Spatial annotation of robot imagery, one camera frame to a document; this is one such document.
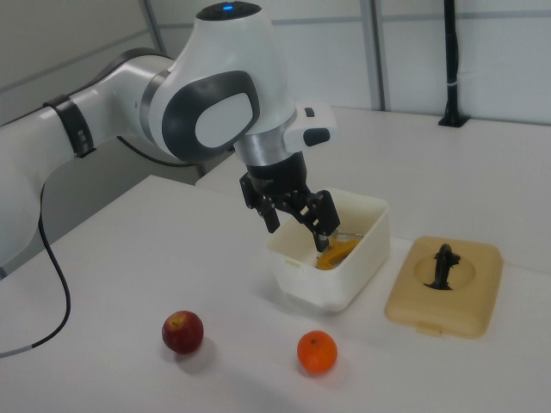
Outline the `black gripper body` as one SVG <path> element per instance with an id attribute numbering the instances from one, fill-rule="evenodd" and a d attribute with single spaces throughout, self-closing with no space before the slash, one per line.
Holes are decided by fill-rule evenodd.
<path id="1" fill-rule="evenodd" d="M 265 200 L 279 206 L 294 194 L 310 193 L 302 153 L 271 165 L 246 165 L 246 168 L 247 172 L 239 183 L 248 207 L 257 207 Z"/>

